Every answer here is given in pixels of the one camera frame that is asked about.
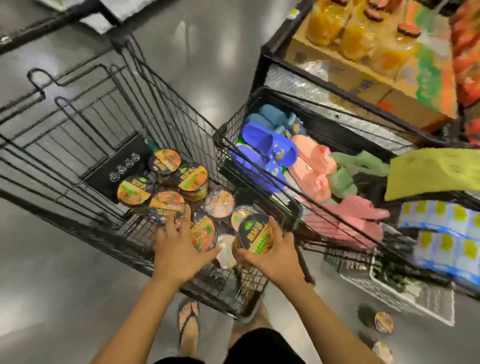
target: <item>pink slipper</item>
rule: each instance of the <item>pink slipper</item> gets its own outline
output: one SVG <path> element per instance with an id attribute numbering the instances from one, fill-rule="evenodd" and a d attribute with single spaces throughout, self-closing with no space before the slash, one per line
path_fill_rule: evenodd
<path id="1" fill-rule="evenodd" d="M 321 209 L 314 207 L 313 211 L 313 214 L 303 218 L 303 222 L 320 235 L 340 240 L 355 249 L 371 249 L 376 246 L 370 239 L 360 235 Z M 374 240 L 381 241 L 383 239 L 382 228 L 377 223 L 353 217 L 342 217 L 342 219 L 357 229 L 362 230 Z"/>
<path id="2" fill-rule="evenodd" d="M 299 157 L 314 170 L 322 174 L 330 174 L 336 171 L 336 162 L 330 157 L 330 149 L 327 146 L 318 144 L 312 138 L 304 135 L 294 136 L 292 142 L 299 151 Z"/>
<path id="3" fill-rule="evenodd" d="M 374 208 L 369 200 L 350 194 L 345 196 L 338 205 L 323 204 L 323 206 L 339 216 L 350 216 L 365 220 L 381 220 L 390 217 L 388 210 Z"/>
<path id="4" fill-rule="evenodd" d="M 327 177 L 321 172 L 312 169 L 300 157 L 297 158 L 288 170 L 300 189 L 313 201 L 320 203 L 332 196 L 328 188 Z"/>

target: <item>person's right hand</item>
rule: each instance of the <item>person's right hand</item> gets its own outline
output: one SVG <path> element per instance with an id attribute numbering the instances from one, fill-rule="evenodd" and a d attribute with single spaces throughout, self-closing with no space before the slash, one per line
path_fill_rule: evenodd
<path id="1" fill-rule="evenodd" d="M 280 289 L 289 284 L 305 283 L 293 242 L 293 234 L 287 232 L 283 236 L 282 230 L 271 216 L 269 217 L 269 226 L 273 234 L 272 249 L 262 255 L 240 249 L 240 255 L 247 262 L 256 266 Z"/>

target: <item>hand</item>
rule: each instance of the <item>hand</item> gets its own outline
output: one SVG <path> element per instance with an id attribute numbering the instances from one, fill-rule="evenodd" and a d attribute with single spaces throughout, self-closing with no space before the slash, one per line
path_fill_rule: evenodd
<path id="1" fill-rule="evenodd" d="M 256 266 L 280 289 L 289 284 L 305 283 L 305 276 L 293 243 L 293 234 L 288 232 L 283 236 L 282 230 L 271 216 L 269 217 L 269 226 L 273 235 L 272 249 L 262 255 L 240 249 L 240 255 Z"/>
<path id="2" fill-rule="evenodd" d="M 180 231 L 175 228 L 175 214 L 166 215 L 165 225 L 158 228 L 155 236 L 155 270 L 152 279 L 167 280 L 179 288 L 192 279 L 200 269 L 216 258 L 220 247 L 199 253 L 190 237 L 190 206 L 185 207 Z"/>

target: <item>green slipper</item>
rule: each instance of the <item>green slipper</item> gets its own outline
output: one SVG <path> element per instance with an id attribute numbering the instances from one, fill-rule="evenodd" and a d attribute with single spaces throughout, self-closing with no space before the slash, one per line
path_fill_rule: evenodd
<path id="1" fill-rule="evenodd" d="M 358 188 L 353 183 L 353 178 L 345 167 L 327 175 L 328 188 L 339 198 L 344 198 L 348 194 L 357 194 Z"/>
<path id="2" fill-rule="evenodd" d="M 388 176 L 390 166 L 369 152 L 362 151 L 356 156 L 333 152 L 330 156 L 339 167 L 345 167 L 350 176 L 354 176 L 359 172 L 379 177 Z"/>

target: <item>cardboard box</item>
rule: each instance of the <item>cardboard box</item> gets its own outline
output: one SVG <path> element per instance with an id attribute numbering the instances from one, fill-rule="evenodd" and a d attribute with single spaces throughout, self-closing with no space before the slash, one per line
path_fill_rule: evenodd
<path id="1" fill-rule="evenodd" d="M 392 14 L 385 25 L 395 29 L 400 14 L 422 28 L 419 50 L 398 72 L 396 80 L 384 77 L 366 64 L 343 58 L 336 46 L 319 47 L 306 38 L 309 16 L 293 36 L 285 60 L 300 64 L 322 61 L 328 69 L 328 80 L 340 88 L 355 93 L 404 121 L 425 130 L 435 130 L 457 118 L 455 79 L 450 48 L 450 26 L 442 16 L 431 17 L 431 10 L 417 2 L 404 2 L 406 11 Z M 358 108 L 331 95 L 330 100 L 359 116 L 389 124 L 365 109 Z"/>

